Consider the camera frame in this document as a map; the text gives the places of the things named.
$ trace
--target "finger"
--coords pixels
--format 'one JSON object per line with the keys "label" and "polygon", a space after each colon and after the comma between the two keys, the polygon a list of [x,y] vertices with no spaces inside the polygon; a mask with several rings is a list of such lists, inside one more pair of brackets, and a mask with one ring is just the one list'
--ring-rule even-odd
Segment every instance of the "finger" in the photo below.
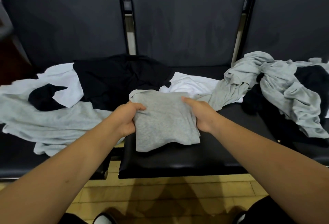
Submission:
{"label": "finger", "polygon": [[141,103],[132,103],[136,110],[146,110],[146,107],[143,106]]}
{"label": "finger", "polygon": [[189,106],[193,106],[195,105],[196,101],[194,99],[188,98],[188,97],[184,97],[182,96],[182,101],[186,104],[188,104]]}

